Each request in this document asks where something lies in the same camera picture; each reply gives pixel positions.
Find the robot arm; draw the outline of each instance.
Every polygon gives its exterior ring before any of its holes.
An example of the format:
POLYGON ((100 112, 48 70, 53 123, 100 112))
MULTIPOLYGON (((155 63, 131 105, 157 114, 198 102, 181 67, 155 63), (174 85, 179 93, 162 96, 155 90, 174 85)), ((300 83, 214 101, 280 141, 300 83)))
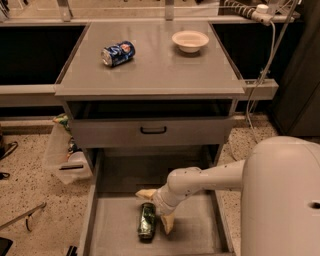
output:
POLYGON ((177 169, 148 199, 168 234, 175 208, 192 194, 241 189, 241 255, 320 255, 319 181, 320 145, 280 136, 260 142, 245 161, 177 169))
POLYGON ((200 190, 241 190, 244 160, 201 170, 197 167, 172 171, 167 183, 153 194, 161 214, 169 215, 183 200, 200 190))

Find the white cable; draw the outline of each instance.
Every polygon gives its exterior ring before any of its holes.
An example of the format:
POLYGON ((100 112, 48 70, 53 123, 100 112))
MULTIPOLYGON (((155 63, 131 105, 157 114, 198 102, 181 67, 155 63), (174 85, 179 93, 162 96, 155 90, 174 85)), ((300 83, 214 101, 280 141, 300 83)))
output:
POLYGON ((247 121, 249 123, 250 129, 252 130, 252 134, 253 134, 253 137, 254 137, 254 140, 255 140, 256 143, 258 143, 258 139, 257 139, 256 134, 254 132, 254 128, 253 128, 253 125, 252 125, 252 122, 251 122, 251 118, 250 118, 250 113, 251 113, 251 110, 253 108, 253 105, 254 105, 255 101, 252 101, 251 105, 250 105, 250 102, 251 102, 252 96, 253 96, 255 90, 257 89, 257 87, 263 83, 264 77, 267 74, 267 72, 269 70, 269 67, 270 67, 270 64, 271 64, 271 62, 273 60, 275 37, 276 37, 276 27, 275 27, 275 25, 274 25, 274 23, 272 21, 270 21, 270 24, 272 26, 272 43, 271 43, 271 50, 270 50, 269 60, 267 62, 267 65, 265 66, 264 70, 262 71, 261 76, 254 83, 255 87, 252 89, 252 91, 251 91, 251 93, 249 95, 248 103, 247 103, 247 107, 246 107, 246 119, 247 119, 247 121))

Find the speckled floor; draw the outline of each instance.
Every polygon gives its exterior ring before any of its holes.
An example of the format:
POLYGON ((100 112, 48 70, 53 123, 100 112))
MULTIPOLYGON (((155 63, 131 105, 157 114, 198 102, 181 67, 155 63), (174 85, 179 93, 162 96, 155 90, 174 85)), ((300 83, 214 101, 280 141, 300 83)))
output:
MULTIPOLYGON (((50 122, 44 122, 50 131, 50 122)), ((277 132, 265 116, 253 121, 258 140, 276 136, 277 132)), ((9 132, 9 123, 1 123, 9 132)), ((24 124, 19 123, 21 132, 24 124)), ((0 161, 0 170, 11 174, 9 180, 0 180, 0 225, 29 209, 46 202, 47 206, 37 211, 31 220, 32 232, 27 231, 25 221, 0 231, 0 237, 14 241, 8 256, 65 256, 70 245, 78 246, 84 212, 86 210, 89 180, 64 185, 42 166, 42 159, 49 134, 40 134, 41 124, 33 133, 6 135, 5 141, 17 141, 19 147, 9 157, 0 161)), ((242 117, 239 117, 224 145, 219 164, 244 159, 254 147, 252 132, 242 117)), ((224 202, 230 234, 236 255, 240 255, 240 193, 219 192, 224 202)))

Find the cabinet top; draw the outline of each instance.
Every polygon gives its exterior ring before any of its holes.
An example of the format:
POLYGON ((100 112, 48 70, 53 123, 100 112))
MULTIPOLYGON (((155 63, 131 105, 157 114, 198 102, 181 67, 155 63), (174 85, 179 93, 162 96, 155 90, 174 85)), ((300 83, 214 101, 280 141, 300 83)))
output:
POLYGON ((90 24, 56 95, 236 98, 243 87, 206 21, 97 22, 90 24), (183 30, 205 33, 209 44, 198 53, 183 53, 171 39, 183 30), (124 40, 135 46, 133 59, 105 66, 101 50, 124 40))

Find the cord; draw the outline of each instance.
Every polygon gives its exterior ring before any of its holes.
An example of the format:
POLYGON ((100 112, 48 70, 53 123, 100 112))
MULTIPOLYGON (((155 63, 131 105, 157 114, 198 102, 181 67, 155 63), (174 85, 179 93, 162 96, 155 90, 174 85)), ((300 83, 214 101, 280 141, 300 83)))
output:
POLYGON ((282 41, 282 38, 284 36, 284 33, 285 31, 287 30, 287 27, 289 25, 289 22, 292 18, 292 15, 293 15, 293 12, 294 10, 296 9, 297 7, 297 4, 299 3, 300 0, 295 0, 290 8, 290 11, 287 15, 287 18, 285 20, 285 23, 280 31, 280 35, 278 37, 278 40, 277 42, 274 44, 274 40, 275 40, 275 25, 272 21, 270 21, 271 25, 272 25, 272 28, 273 28, 273 35, 272 35, 272 46, 271 46, 271 51, 270 51, 270 57, 269 57, 269 60, 268 60, 268 63, 266 65, 266 67, 264 68, 263 72, 261 73, 261 75, 258 77, 258 79, 256 80, 255 82, 255 87, 253 88, 253 90, 251 91, 250 95, 249 95, 249 99, 248 99, 248 104, 247 104, 247 108, 246 108, 246 119, 247 121, 249 122, 249 126, 250 126, 250 129, 252 130, 252 133, 253 133, 253 137, 254 137, 254 140, 256 143, 258 143, 258 140, 256 138, 256 135, 255 135, 255 132, 254 132, 254 128, 253 128, 253 125, 252 125, 252 122, 251 122, 251 119, 250 119, 250 112, 254 106, 254 103, 255 101, 252 102, 252 104, 250 105, 250 101, 251 101, 251 98, 252 98, 252 95, 254 93, 254 91, 257 89, 257 87, 262 84, 264 82, 264 79, 268 73, 268 70, 269 70, 269 67, 273 61, 273 58, 279 48, 279 45, 282 41))
POLYGON ((251 99, 253 97, 253 94, 255 92, 255 90, 258 88, 259 85, 261 85, 264 81, 264 78, 269 70, 269 67, 272 63, 272 60, 273 60, 273 56, 274 56, 274 46, 275 46, 275 37, 276 37, 276 27, 274 25, 274 23, 272 21, 270 21, 270 24, 272 26, 272 42, 271 42, 271 50, 270 50, 270 56, 269 56, 269 60, 267 62, 267 65, 265 66, 264 70, 262 71, 261 75, 259 76, 259 78, 255 81, 254 85, 255 87, 252 89, 250 95, 249 95, 249 98, 248 98, 248 103, 247 103, 247 106, 246 106, 246 119, 249 123, 249 126, 250 126, 250 129, 252 130, 252 134, 253 134, 253 137, 254 137, 254 140, 256 143, 258 143, 258 139, 256 137, 256 134, 254 132, 254 128, 253 128, 253 125, 252 125, 252 122, 251 122, 251 118, 250 118, 250 113, 251 113, 251 110, 255 104, 255 101, 252 101, 251 105, 250 105, 250 102, 251 102, 251 99))

